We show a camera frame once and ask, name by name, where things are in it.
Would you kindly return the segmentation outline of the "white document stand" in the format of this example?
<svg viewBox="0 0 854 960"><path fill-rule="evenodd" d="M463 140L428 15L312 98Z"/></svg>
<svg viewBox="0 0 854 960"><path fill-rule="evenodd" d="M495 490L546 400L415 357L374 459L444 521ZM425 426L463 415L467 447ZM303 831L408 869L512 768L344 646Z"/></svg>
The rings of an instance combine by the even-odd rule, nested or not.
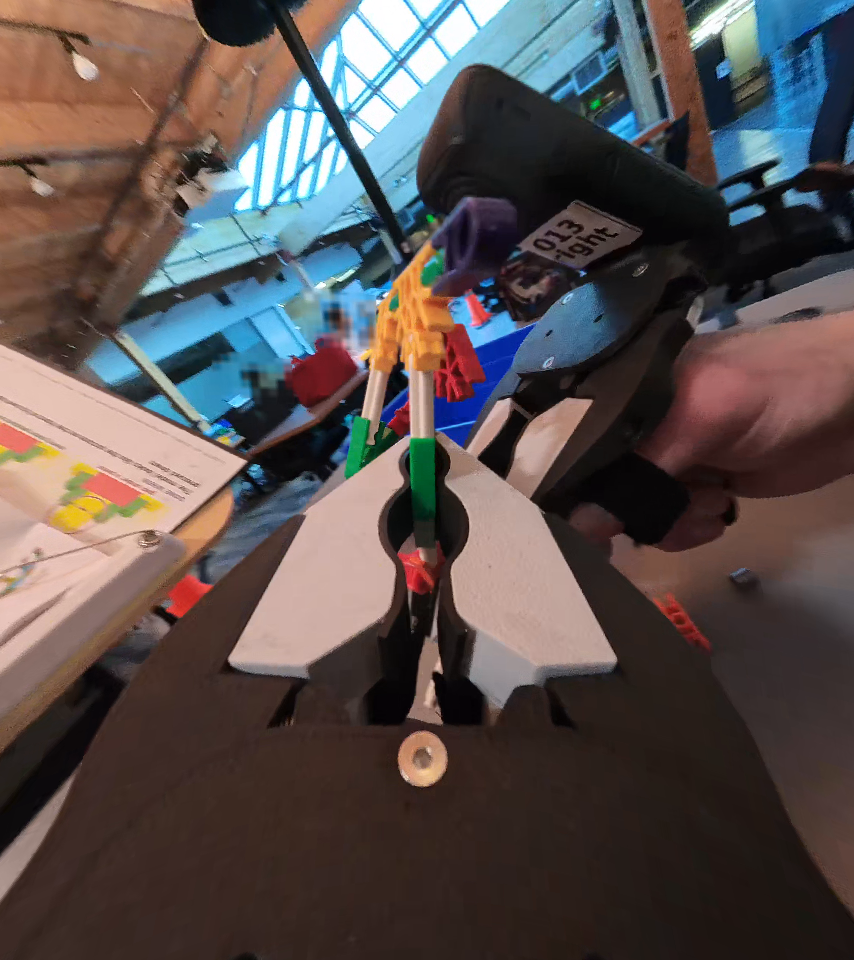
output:
<svg viewBox="0 0 854 960"><path fill-rule="evenodd" d="M226 486L171 534L136 533L0 649L0 756L120 643L217 545L234 511Z"/></svg>

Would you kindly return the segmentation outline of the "blue bin with white tag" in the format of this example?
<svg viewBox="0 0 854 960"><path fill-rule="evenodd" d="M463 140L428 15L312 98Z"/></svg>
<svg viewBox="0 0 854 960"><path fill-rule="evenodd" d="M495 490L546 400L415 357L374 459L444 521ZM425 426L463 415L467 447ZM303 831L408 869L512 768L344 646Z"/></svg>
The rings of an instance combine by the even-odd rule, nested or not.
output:
<svg viewBox="0 0 854 960"><path fill-rule="evenodd" d="M538 324L532 323L475 348L485 374L485 381L473 386L474 395L457 402L438 397L434 401L434 426L437 432L465 448L494 389L505 377L524 340Z"/></svg>

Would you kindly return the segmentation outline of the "black office chair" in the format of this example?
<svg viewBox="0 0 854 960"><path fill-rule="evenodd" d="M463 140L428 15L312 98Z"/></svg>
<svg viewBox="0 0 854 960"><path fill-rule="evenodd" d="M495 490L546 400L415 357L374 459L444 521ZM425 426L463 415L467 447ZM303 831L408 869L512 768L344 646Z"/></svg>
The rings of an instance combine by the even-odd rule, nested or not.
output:
<svg viewBox="0 0 854 960"><path fill-rule="evenodd" d="M734 186L752 191L728 205L728 211L760 208L762 215L733 225L736 248L723 268L718 286L725 301L736 304L757 285L764 298L772 294L775 276L826 256L854 251L854 179L843 162L821 161L793 177L768 185L766 175L780 161L770 160L734 174L717 185L724 193Z"/></svg>

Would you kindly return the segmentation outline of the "colourful toy construction car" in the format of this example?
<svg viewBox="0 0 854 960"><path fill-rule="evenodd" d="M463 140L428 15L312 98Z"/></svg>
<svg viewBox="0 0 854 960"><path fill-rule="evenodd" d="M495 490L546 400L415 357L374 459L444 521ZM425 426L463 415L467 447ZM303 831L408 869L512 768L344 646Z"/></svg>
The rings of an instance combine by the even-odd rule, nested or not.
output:
<svg viewBox="0 0 854 960"><path fill-rule="evenodd" d="M377 310L345 477L359 474L409 438L415 547L398 558L413 594L432 594L445 563L437 526L436 401L470 401L487 379L468 329L454 320L450 306L494 278L518 240L518 213L510 201L464 198L398 275Z"/></svg>

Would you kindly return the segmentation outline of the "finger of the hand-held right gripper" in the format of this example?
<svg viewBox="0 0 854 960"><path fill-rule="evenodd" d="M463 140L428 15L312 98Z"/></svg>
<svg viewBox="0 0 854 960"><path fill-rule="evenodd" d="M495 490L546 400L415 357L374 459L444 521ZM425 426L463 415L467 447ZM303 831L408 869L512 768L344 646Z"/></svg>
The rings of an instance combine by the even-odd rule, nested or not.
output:
<svg viewBox="0 0 854 960"><path fill-rule="evenodd" d="M565 398L534 417L513 450L506 482L534 499L593 405L592 399Z"/></svg>
<svg viewBox="0 0 854 960"><path fill-rule="evenodd" d="M532 415L513 399L501 398L476 424L466 452L493 474L508 474L517 445L531 420Z"/></svg>

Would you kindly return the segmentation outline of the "orange red connector piece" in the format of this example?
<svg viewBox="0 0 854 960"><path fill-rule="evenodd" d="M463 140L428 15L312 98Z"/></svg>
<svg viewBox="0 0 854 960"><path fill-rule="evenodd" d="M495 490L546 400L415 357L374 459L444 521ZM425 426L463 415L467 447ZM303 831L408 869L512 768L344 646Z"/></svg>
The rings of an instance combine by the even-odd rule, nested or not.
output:
<svg viewBox="0 0 854 960"><path fill-rule="evenodd" d="M712 653L710 641L696 626L686 608L673 594L655 596L652 598L652 602L689 646L707 655Z"/></svg>

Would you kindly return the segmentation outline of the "black metal pole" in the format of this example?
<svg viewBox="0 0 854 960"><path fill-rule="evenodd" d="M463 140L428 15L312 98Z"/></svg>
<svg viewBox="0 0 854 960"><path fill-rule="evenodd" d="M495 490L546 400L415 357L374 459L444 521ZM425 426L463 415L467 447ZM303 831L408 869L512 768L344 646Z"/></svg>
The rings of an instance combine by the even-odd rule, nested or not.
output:
<svg viewBox="0 0 854 960"><path fill-rule="evenodd" d="M265 6L269 8L273 15L277 32L303 79L312 90L314 98L319 103L340 147L344 150L354 173L359 178L363 191L370 199L373 210L385 228L392 245L396 248L395 262L404 266L408 265L412 259L412 250L406 233L388 202L379 180L374 175L371 165L351 132L349 121L337 105L336 99L307 46L289 6L286 2L281 1L265 1Z"/></svg>

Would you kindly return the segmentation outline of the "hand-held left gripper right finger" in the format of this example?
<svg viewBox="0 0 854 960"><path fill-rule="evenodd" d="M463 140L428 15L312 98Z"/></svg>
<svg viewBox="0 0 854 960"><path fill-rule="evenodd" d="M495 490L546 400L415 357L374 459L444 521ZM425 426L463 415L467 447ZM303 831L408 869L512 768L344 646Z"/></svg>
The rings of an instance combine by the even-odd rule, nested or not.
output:
<svg viewBox="0 0 854 960"><path fill-rule="evenodd" d="M618 659L544 513L437 439L433 676L443 724L483 724L520 689L611 676Z"/></svg>

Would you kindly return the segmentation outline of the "person's right hand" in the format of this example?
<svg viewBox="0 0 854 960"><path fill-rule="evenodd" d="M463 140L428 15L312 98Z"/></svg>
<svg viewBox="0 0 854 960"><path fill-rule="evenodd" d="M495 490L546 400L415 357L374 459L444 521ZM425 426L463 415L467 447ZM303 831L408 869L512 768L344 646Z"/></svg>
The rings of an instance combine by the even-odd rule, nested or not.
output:
<svg viewBox="0 0 854 960"><path fill-rule="evenodd" d="M719 540L740 498L786 498L854 475L854 310L696 336L673 404L638 447L690 504L657 545Z"/></svg>

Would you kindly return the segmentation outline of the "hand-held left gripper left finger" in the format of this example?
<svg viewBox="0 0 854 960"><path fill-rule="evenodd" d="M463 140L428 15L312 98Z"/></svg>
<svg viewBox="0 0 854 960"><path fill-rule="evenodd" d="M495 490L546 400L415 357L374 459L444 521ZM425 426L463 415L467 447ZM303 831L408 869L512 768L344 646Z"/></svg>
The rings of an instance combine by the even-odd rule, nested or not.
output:
<svg viewBox="0 0 854 960"><path fill-rule="evenodd" d="M399 557L413 535L409 443L399 442L302 515L229 654L240 673L332 691L364 722L413 704L413 636Z"/></svg>

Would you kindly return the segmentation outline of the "red fabric bag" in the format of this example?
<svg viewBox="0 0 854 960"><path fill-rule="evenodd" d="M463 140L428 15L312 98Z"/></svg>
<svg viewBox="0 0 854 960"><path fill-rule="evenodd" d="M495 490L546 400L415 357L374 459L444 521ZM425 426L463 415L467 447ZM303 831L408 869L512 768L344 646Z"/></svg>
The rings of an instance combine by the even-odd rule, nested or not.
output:
<svg viewBox="0 0 854 960"><path fill-rule="evenodd" d="M285 384L302 407L312 410L349 384L358 372L342 340L326 335L315 340L313 353L290 359Z"/></svg>

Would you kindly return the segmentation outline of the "wooden table with black legs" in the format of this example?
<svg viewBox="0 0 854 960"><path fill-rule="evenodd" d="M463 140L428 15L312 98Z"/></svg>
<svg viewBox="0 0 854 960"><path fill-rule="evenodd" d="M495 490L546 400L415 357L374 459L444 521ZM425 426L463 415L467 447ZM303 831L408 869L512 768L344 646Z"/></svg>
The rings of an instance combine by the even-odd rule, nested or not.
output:
<svg viewBox="0 0 854 960"><path fill-rule="evenodd" d="M363 405L369 372L362 368L313 408L297 406L246 454L251 466L280 481L313 474L328 479L333 456L348 438L348 417Z"/></svg>

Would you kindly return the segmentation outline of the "black round lamp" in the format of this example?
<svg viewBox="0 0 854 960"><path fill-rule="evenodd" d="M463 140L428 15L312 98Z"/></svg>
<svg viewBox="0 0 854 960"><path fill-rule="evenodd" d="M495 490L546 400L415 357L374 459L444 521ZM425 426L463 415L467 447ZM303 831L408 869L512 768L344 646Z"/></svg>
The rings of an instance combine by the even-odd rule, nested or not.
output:
<svg viewBox="0 0 854 960"><path fill-rule="evenodd" d="M211 42L240 49L257 45L277 30L278 12L286 16L306 1L191 1L198 28Z"/></svg>

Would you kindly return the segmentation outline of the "black printed toy box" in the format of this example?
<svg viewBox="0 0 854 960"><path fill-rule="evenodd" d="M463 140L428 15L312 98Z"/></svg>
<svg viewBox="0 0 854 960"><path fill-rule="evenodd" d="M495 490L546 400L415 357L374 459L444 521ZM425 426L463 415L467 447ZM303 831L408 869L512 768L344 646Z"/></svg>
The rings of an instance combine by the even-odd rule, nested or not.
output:
<svg viewBox="0 0 854 960"><path fill-rule="evenodd" d="M505 310L519 327L538 322L551 307L580 285L578 270L518 251L502 266L496 290Z"/></svg>

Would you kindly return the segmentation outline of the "white box device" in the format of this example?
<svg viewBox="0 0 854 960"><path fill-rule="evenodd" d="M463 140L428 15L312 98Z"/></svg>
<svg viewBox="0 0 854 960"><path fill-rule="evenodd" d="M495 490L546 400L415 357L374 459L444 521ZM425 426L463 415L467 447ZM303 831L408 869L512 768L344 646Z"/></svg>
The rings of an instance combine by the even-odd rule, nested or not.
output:
<svg viewBox="0 0 854 960"><path fill-rule="evenodd" d="M215 162L173 188L172 207L185 225L205 224L232 216L249 189L240 171Z"/></svg>

